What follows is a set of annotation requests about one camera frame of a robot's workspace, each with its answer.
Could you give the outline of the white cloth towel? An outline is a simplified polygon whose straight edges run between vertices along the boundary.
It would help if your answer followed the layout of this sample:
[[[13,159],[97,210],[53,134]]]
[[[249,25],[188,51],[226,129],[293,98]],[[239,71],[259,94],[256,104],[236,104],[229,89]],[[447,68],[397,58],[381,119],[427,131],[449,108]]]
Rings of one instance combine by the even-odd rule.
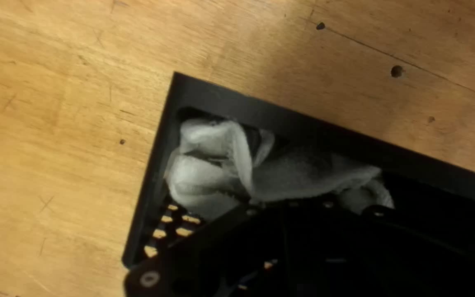
[[[188,119],[165,180],[188,213],[214,221],[241,203],[269,205],[335,195],[353,213],[394,207],[383,170],[315,146],[275,147],[274,132],[234,121]]]

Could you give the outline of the black perforated box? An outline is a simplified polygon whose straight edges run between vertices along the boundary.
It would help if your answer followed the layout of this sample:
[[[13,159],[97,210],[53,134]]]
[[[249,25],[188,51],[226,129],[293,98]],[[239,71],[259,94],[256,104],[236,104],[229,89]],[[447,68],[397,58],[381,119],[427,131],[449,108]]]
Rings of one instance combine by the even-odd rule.
[[[475,297],[475,174],[176,75],[125,297]]]

